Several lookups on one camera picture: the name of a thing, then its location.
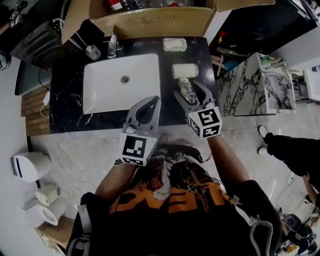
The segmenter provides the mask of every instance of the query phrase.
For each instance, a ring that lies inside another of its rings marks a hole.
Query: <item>white sneaker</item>
[[[259,147],[258,154],[260,156],[264,156],[264,155],[268,154],[267,147],[266,146]]]
[[[264,126],[262,126],[262,125],[260,125],[260,126],[258,127],[258,131],[259,131],[260,135],[261,135],[263,138],[266,137],[266,135],[267,135],[267,133],[268,133],[266,127],[264,127]]]

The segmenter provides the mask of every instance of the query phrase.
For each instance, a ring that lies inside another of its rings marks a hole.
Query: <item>white sink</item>
[[[119,57],[84,67],[84,114],[129,110],[150,96],[160,97],[157,54]]]

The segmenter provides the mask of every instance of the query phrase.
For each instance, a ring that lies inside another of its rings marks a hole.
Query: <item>black pants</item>
[[[319,165],[313,165],[320,163],[320,140],[273,135],[269,132],[264,142],[268,145],[268,154],[284,162],[296,175],[303,176],[309,172],[312,179],[314,171],[320,173],[320,168],[315,170]]]

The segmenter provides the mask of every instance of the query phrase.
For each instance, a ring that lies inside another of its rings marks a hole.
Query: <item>trash bin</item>
[[[35,182],[51,169],[49,156],[41,152],[25,152],[10,159],[13,175],[25,182]]]

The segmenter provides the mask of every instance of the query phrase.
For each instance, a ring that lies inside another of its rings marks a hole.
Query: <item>person's arm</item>
[[[237,195],[242,209],[248,216],[253,216],[272,224],[273,234],[270,244],[270,255],[273,255],[280,244],[282,225],[279,214],[258,183],[250,180],[243,163],[220,135],[208,138],[212,156],[221,181],[229,196]],[[267,232],[265,227],[257,227],[254,233],[260,248],[265,247]]]
[[[112,167],[94,194],[110,201],[117,199],[130,183],[134,168],[128,163]]]
[[[8,29],[10,28],[10,23],[4,24],[2,27],[0,27],[0,36]]]
[[[236,185],[250,180],[248,171],[221,135],[210,137],[207,141],[225,190],[233,195]]]
[[[312,201],[312,203],[314,205],[316,205],[316,202],[317,202],[317,193],[316,191],[314,190],[314,188],[311,186],[310,184],[310,176],[309,176],[309,173],[307,172],[307,175],[303,175],[302,176],[303,178],[303,181],[304,181],[304,185],[305,185],[305,188],[306,188],[306,191],[308,192],[308,195]]]

